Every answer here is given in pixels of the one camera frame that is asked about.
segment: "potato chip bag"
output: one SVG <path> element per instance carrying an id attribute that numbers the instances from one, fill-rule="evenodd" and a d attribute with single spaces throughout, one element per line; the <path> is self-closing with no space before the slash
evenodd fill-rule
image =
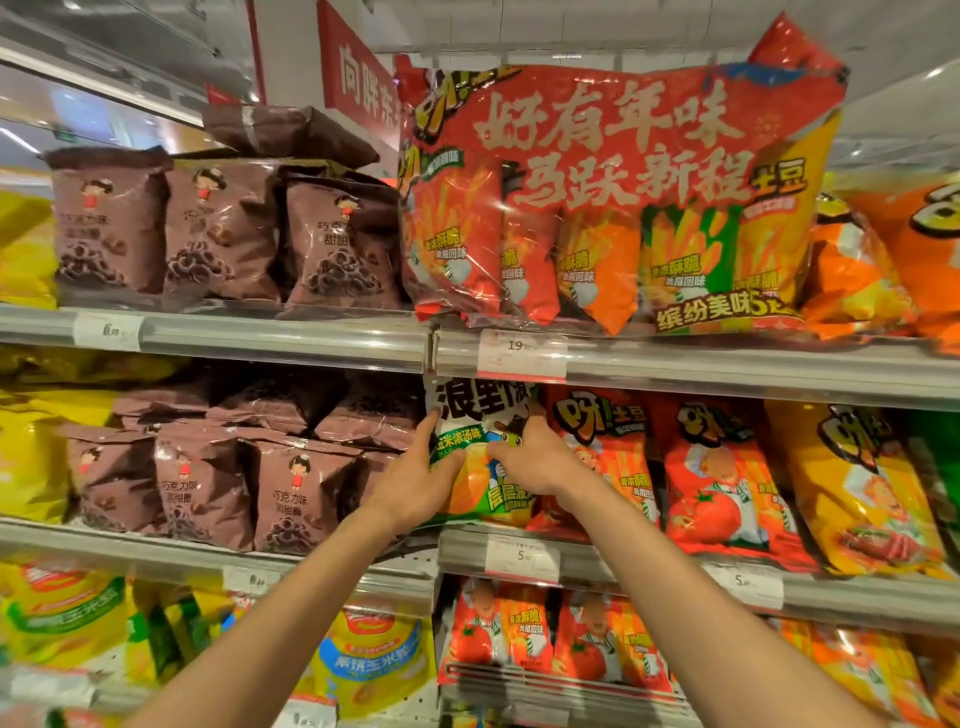
<path id="1" fill-rule="evenodd" d="M 886 249 L 847 203 L 821 193 L 810 237 L 810 276 L 801 313 L 820 338 L 885 333 L 916 320 L 913 301 Z"/>
<path id="2" fill-rule="evenodd" d="M 924 490 L 878 409 L 765 406 L 800 512 L 837 572 L 942 575 L 944 546 Z"/>
<path id="3" fill-rule="evenodd" d="M 666 662 L 626 597 L 564 592 L 555 651 L 554 671 L 566 677 L 673 693 Z"/>
<path id="4" fill-rule="evenodd" d="M 639 394 L 627 390 L 548 384 L 544 386 L 547 422 L 591 470 L 599 473 L 653 523 L 660 522 L 647 469 L 647 418 Z M 570 541 L 588 541 L 576 519 L 551 496 L 528 531 Z"/>
<path id="5" fill-rule="evenodd" d="M 449 500 L 424 525 L 450 521 L 499 521 L 524 526 L 530 521 L 534 498 L 516 485 L 498 460 L 487 454 L 487 443 L 520 444 L 527 421 L 529 386 L 523 382 L 426 377 L 427 410 L 441 407 L 430 462 L 455 449 L 465 449 L 464 466 L 453 481 Z"/>
<path id="6" fill-rule="evenodd" d="M 666 535 L 687 553 L 768 556 L 817 570 L 736 400 L 651 395 L 669 490 Z"/>

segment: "chip bag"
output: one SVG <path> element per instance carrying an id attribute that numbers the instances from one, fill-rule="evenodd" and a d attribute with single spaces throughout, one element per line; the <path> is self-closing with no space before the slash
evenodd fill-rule
<path id="1" fill-rule="evenodd" d="M 520 444 L 529 414 L 530 391 L 523 382 L 427 377 L 427 409 L 441 407 L 430 462 L 455 449 L 467 457 L 450 497 L 437 516 L 424 525 L 450 521 L 499 521 L 524 526 L 530 521 L 534 498 L 516 485 L 498 460 L 487 454 L 488 442 Z"/>
<path id="2" fill-rule="evenodd" d="M 647 418 L 637 393 L 546 385 L 547 422 L 585 465 L 599 473 L 651 522 L 660 512 L 644 454 Z M 540 512 L 528 531 L 572 541 L 588 541 L 584 529 L 552 496 L 540 500 Z"/>
<path id="3" fill-rule="evenodd" d="M 886 249 L 866 219 L 821 193 L 806 300 L 801 310 L 822 339 L 903 330 L 916 320 Z"/>
<path id="4" fill-rule="evenodd" d="M 666 535 L 687 553 L 767 556 L 817 570 L 736 400 L 651 395 L 669 489 Z"/>
<path id="5" fill-rule="evenodd" d="M 765 405 L 800 512 L 837 572 L 942 575 L 944 546 L 924 490 L 878 409 Z"/>

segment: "supermarket shelf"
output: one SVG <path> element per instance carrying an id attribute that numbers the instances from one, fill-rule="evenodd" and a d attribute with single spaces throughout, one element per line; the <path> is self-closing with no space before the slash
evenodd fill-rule
<path id="1" fill-rule="evenodd" d="M 0 305 L 0 341 L 74 346 L 74 322 L 78 314 L 85 313 L 142 317 L 140 349 L 151 353 L 420 374 L 429 343 L 429 327 L 422 326 L 412 313 L 402 311 L 360 318 L 286 321 L 96 308 L 45 311 L 11 305 Z"/>
<path id="2" fill-rule="evenodd" d="M 542 538 L 538 534 L 494 525 L 447 527 L 440 538 L 440 568 L 463 575 L 482 575 L 491 534 L 519 536 L 543 542 L 560 552 L 560 582 L 579 588 L 622 594 L 610 568 L 593 546 Z M 707 561 L 706 567 L 740 567 L 782 581 L 782 609 L 753 603 L 743 593 L 732 594 L 764 614 L 858 624 L 876 629 L 960 636 L 960 582 L 929 577 L 831 578 L 790 573 L 771 567 L 733 561 Z"/>
<path id="3" fill-rule="evenodd" d="M 801 351 L 734 335 L 624 340 L 548 329 L 544 336 L 565 343 L 571 384 L 960 410 L 960 361 L 922 342 Z M 441 376 L 476 376 L 479 347 L 479 329 L 444 324 L 434 334 L 432 367 Z"/>
<path id="4" fill-rule="evenodd" d="M 439 588 L 437 549 L 422 537 L 410 540 L 401 555 L 370 567 L 348 606 L 411 617 L 433 614 Z M 113 534 L 83 525 L 46 525 L 0 518 L 0 560 L 36 561 L 55 570 L 102 569 L 118 574 L 199 589 L 264 592 L 300 562 L 296 556 L 237 553 L 217 546 L 189 544 L 138 534 Z M 254 577 L 259 586 L 235 584 Z"/>

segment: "orange snack bag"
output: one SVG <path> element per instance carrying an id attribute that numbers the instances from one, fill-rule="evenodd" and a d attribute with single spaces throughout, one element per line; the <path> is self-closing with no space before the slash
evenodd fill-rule
<path id="1" fill-rule="evenodd" d="M 666 662 L 622 596 L 564 592 L 553 668 L 580 680 L 673 693 Z"/>
<path id="2" fill-rule="evenodd" d="M 687 553 L 769 555 L 817 570 L 735 400 L 649 401 L 670 494 L 666 535 Z"/>
<path id="3" fill-rule="evenodd" d="M 647 418 L 638 393 L 560 384 L 547 384 L 543 390 L 550 427 L 647 519 L 659 522 L 644 454 Z M 588 541 L 581 525 L 551 496 L 541 499 L 540 512 L 527 530 Z"/>
<path id="4" fill-rule="evenodd" d="M 877 334 L 916 320 L 886 249 L 866 219 L 821 193 L 802 313 L 822 339 Z"/>

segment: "plastic price strip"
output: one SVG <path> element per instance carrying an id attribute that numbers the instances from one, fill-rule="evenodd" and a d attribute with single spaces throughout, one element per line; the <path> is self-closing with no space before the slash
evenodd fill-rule
<path id="1" fill-rule="evenodd" d="M 73 343 L 88 349 L 139 352 L 143 316 L 124 313 L 78 313 L 73 321 Z"/>
<path id="2" fill-rule="evenodd" d="M 776 569 L 703 564 L 713 580 L 732 596 L 752 607 L 783 609 L 783 577 Z"/>
<path id="3" fill-rule="evenodd" d="M 484 571 L 492 576 L 513 576 L 539 584 L 560 584 L 560 550 L 542 541 L 513 536 L 487 537 Z"/>
<path id="4" fill-rule="evenodd" d="M 97 689 L 86 674 L 15 667 L 10 695 L 14 700 L 56 708 L 89 708 Z"/>
<path id="5" fill-rule="evenodd" d="M 564 382 L 566 358 L 566 340 L 562 336 L 485 328 L 480 333 L 477 376 Z"/>

